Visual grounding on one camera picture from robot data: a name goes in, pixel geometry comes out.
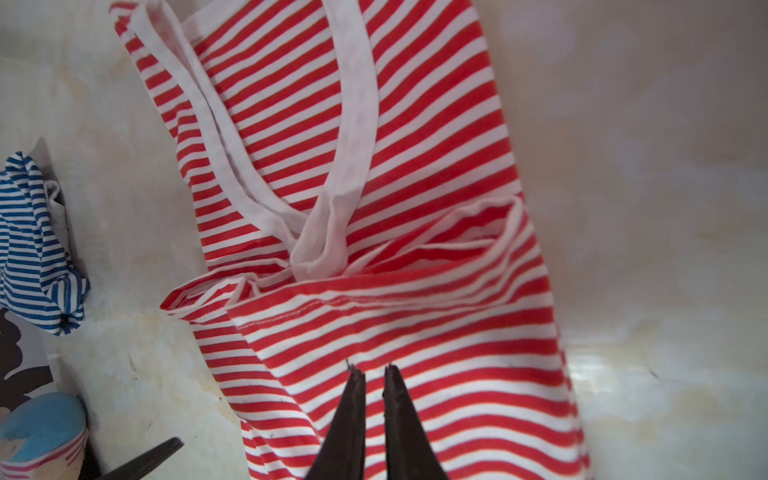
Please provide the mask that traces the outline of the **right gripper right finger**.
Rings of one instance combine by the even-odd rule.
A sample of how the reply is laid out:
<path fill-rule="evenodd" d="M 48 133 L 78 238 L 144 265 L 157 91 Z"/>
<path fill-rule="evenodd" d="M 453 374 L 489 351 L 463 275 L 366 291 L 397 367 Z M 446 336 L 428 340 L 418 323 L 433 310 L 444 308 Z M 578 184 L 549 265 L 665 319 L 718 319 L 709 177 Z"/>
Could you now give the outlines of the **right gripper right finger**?
<path fill-rule="evenodd" d="M 387 478 L 441 479 L 448 476 L 433 452 L 399 368 L 385 367 L 385 445 Z"/>

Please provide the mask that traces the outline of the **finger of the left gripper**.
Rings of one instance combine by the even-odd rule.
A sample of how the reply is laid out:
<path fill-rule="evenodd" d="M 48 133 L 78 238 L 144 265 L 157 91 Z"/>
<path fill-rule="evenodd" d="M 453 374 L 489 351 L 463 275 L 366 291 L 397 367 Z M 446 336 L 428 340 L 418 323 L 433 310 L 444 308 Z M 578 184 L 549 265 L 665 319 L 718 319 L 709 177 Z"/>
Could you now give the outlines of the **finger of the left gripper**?
<path fill-rule="evenodd" d="M 184 442 L 174 437 L 164 441 L 145 453 L 135 457 L 115 470 L 102 475 L 98 480 L 140 480 L 157 469 L 173 454 L 184 446 Z"/>

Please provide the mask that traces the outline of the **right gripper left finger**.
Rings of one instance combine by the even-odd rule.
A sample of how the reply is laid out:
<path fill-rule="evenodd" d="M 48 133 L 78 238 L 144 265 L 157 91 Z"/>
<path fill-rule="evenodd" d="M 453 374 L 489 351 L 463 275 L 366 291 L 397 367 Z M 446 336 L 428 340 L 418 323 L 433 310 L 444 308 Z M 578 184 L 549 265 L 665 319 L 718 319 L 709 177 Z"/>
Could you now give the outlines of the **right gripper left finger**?
<path fill-rule="evenodd" d="M 349 378 L 339 405 L 306 480 L 363 478 L 366 380 L 364 373 L 356 367 L 349 367 L 348 370 Z"/>

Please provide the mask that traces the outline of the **blue white striped tank top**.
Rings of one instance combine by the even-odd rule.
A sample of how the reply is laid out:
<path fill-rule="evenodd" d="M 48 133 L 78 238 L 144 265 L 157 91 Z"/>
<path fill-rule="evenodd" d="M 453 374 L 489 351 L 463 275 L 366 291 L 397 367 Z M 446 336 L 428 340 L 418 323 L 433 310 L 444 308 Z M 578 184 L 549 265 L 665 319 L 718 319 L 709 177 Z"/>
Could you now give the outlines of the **blue white striped tank top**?
<path fill-rule="evenodd" d="M 1 306 L 54 336 L 85 320 L 89 280 L 54 233 L 45 181 L 22 152 L 1 168 Z"/>

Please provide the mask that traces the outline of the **red white striped tank top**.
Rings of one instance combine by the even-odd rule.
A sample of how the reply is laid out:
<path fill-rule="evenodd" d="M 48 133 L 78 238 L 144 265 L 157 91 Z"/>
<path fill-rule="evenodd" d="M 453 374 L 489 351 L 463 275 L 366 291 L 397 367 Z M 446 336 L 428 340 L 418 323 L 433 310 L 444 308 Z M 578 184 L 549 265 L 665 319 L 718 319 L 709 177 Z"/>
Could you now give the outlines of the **red white striped tank top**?
<path fill-rule="evenodd" d="M 388 477 L 399 368 L 452 479 L 591 462 L 477 11 L 468 1 L 163 1 L 110 17 L 176 144 L 206 273 L 163 301 L 253 479 L 310 470 L 353 369 Z"/>

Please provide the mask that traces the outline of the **plush doll head toy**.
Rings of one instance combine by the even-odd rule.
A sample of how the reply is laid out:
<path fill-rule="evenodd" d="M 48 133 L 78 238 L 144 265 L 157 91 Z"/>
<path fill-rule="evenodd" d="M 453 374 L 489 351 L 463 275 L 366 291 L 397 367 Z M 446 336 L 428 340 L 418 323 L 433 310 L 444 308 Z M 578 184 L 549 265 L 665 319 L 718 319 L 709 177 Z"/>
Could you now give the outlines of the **plush doll head toy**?
<path fill-rule="evenodd" d="M 88 441 L 81 400 L 54 392 L 1 409 L 3 479 L 77 479 Z"/>

